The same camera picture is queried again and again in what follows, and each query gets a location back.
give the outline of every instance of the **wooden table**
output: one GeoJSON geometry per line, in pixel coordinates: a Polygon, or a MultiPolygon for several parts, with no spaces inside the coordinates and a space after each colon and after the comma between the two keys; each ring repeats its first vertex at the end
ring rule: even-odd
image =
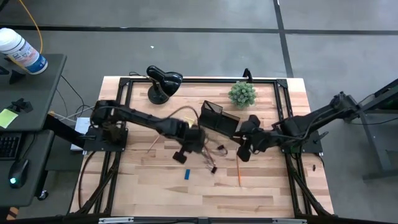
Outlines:
{"type": "MultiPolygon", "coordinates": [[[[104,77],[100,100],[114,100],[120,77],[104,77]]],[[[304,82],[301,78],[288,78],[289,93],[294,115],[310,112],[304,82]]],[[[241,121],[255,114],[263,128],[278,121],[275,94],[272,85],[255,84],[256,104],[245,110],[236,109],[228,99],[230,83],[183,83],[180,89],[163,105],[154,105],[147,98],[150,83],[135,83],[130,107],[165,117],[177,108],[190,105],[200,112],[204,100],[216,103],[224,111],[239,116],[241,121]]],[[[175,116],[195,119],[191,110],[182,110],[175,116]]],[[[213,131],[212,138],[224,144],[226,157],[214,156],[218,166],[215,175],[205,167],[201,155],[192,153],[184,165],[172,159],[180,149],[177,142],[160,137],[152,150],[149,146],[158,134],[151,129],[128,124],[129,137],[122,154],[118,181],[114,195],[112,215],[143,217],[293,217],[292,200],[283,154],[278,147],[265,153],[252,155],[249,162],[239,162],[242,187],[239,187],[236,168],[237,144],[213,131]],[[189,180],[184,179],[190,169],[189,180]]],[[[209,142],[208,147],[217,144],[209,142]]],[[[83,203],[98,185],[104,153],[97,152],[86,168],[82,181],[83,203]]],[[[302,156],[307,185],[314,196],[333,213],[325,171],[320,159],[314,155],[302,156]]],[[[297,191],[300,208],[304,211],[302,193],[297,191]]],[[[102,206],[106,204],[105,190],[102,206]]],[[[78,209],[77,189],[71,212],[78,209]]]]}

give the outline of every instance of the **bottle label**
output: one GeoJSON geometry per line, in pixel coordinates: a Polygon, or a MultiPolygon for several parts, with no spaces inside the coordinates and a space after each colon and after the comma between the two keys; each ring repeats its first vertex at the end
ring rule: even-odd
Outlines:
{"type": "Polygon", "coordinates": [[[21,49],[7,56],[25,67],[30,73],[39,72],[47,63],[47,60],[26,41],[21,49]]]}

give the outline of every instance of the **small blue piece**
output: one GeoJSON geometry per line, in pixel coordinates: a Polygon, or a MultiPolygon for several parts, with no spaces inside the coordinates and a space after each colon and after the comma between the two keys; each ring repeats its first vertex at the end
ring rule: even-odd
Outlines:
{"type": "Polygon", "coordinates": [[[185,171],[185,180],[188,180],[189,179],[189,173],[191,172],[191,170],[190,169],[187,169],[186,171],[185,171]]]}

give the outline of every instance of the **black desk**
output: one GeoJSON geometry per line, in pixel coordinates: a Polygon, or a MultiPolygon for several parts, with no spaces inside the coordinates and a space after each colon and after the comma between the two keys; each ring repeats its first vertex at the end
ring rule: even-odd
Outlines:
{"type": "Polygon", "coordinates": [[[44,172],[45,161],[50,152],[54,132],[46,130],[27,134],[21,154],[29,147],[34,135],[36,135],[36,140],[26,155],[29,160],[29,168],[24,186],[19,189],[12,189],[9,185],[8,172],[14,161],[0,162],[0,207],[28,206],[32,203],[34,196],[40,196],[39,192],[42,191],[42,186],[39,183],[40,180],[45,178],[43,175],[46,175],[46,172],[44,172]]]}
{"type": "Polygon", "coordinates": [[[43,73],[26,75],[12,85],[9,84],[12,72],[25,72],[14,63],[0,58],[0,67],[9,72],[8,75],[0,75],[0,110],[20,98],[29,101],[33,107],[29,113],[18,113],[18,117],[7,127],[7,131],[39,131],[43,128],[67,59],[62,54],[48,54],[44,57],[49,61],[49,65],[43,73]]]}

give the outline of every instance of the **white bottle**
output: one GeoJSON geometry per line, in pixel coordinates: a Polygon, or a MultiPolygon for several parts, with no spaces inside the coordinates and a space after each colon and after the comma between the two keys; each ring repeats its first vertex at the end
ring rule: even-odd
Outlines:
{"type": "Polygon", "coordinates": [[[48,61],[12,29],[0,29],[0,52],[32,75],[40,74],[48,61]]]}

